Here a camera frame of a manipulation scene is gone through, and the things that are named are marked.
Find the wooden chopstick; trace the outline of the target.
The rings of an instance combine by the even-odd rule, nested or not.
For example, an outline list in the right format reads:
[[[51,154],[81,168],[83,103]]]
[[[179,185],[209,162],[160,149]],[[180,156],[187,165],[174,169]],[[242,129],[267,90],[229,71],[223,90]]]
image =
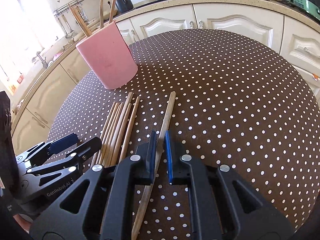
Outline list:
[[[109,22],[108,22],[109,24],[112,23],[112,21],[113,21],[113,16],[114,16],[115,9],[116,9],[116,0],[112,0],[111,10],[110,10],[110,17],[109,17]]]
[[[153,162],[153,164],[151,166],[151,174],[154,177],[158,171],[161,156],[164,151],[163,150],[164,137],[165,137],[166,131],[169,129],[172,111],[174,109],[175,99],[176,99],[176,92],[172,91],[169,96],[167,108],[164,113],[164,118],[163,118],[161,130],[160,130],[157,142],[156,142],[155,161]],[[148,208],[148,204],[150,201],[154,181],[155,181],[155,179],[152,178],[151,185],[144,187],[141,202],[140,202],[139,208],[137,210],[136,218],[135,218],[135,221],[134,221],[134,224],[132,227],[131,239],[137,239],[137,237],[138,237],[140,227],[142,226],[142,222],[143,222],[146,210]]]
[[[88,26],[85,24],[84,20],[81,18],[77,7],[71,7],[69,5],[69,10],[71,11],[74,19],[76,20],[77,24],[80,26],[80,29],[84,33],[86,37],[90,37],[92,32],[89,30]]]
[[[137,113],[137,109],[138,109],[138,105],[140,102],[140,97],[137,96],[130,119],[129,119],[129,123],[126,129],[126,133],[125,133],[125,137],[124,137],[124,143],[123,143],[123,147],[121,149],[121,153],[120,153],[120,158],[119,158],[119,162],[121,162],[123,159],[125,159],[126,154],[127,154],[127,148],[130,142],[130,137],[131,137],[131,133],[132,133],[132,129],[133,129],[133,125],[135,123],[135,117],[136,117],[136,113]]]
[[[104,27],[104,6],[103,0],[99,0],[99,28],[102,29]]]

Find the chrome sink faucet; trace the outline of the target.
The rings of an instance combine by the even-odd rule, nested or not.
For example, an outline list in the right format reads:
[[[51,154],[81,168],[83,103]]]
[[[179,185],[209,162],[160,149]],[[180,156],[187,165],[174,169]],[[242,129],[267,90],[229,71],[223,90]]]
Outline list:
[[[36,56],[33,57],[31,61],[32,63],[35,63],[36,60],[40,60],[40,62],[42,63],[42,67],[44,69],[47,69],[49,67],[48,62],[46,61],[46,57],[42,57],[40,51],[36,52]]]

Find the brown polka dot tablecloth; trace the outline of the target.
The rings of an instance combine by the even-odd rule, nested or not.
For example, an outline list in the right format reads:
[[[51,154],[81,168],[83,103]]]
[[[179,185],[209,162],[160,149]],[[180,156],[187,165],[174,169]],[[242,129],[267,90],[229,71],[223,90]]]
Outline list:
[[[140,98],[128,154],[160,131],[176,93],[170,131],[205,164],[227,164],[271,202],[295,230],[319,193],[319,106],[311,88],[267,46],[222,30],[169,31],[129,46],[136,76],[107,90],[93,72],[60,108],[48,138],[99,136],[110,107]]]

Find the pink cylindrical utensil holder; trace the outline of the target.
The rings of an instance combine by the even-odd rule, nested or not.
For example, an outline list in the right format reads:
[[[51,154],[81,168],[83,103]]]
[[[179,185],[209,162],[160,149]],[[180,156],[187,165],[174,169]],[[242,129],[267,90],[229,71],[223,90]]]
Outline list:
[[[128,83],[138,67],[115,22],[82,40],[76,48],[107,89]]]

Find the black electric kettle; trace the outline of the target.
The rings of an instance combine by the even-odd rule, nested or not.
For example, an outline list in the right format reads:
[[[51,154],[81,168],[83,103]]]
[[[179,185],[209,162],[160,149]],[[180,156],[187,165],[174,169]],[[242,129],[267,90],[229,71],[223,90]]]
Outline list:
[[[131,0],[116,0],[116,7],[120,14],[126,13],[134,8]]]

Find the wall utensil rack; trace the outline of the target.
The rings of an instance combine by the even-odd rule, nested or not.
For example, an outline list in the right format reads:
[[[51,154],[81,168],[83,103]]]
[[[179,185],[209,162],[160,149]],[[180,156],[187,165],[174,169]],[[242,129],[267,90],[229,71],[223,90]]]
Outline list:
[[[67,12],[69,10],[69,5],[71,7],[75,6],[75,5],[79,5],[82,4],[85,0],[72,0],[70,2],[68,2],[67,4],[59,7],[58,9],[53,11],[53,16],[54,17],[59,17],[60,15],[64,14],[65,12]]]

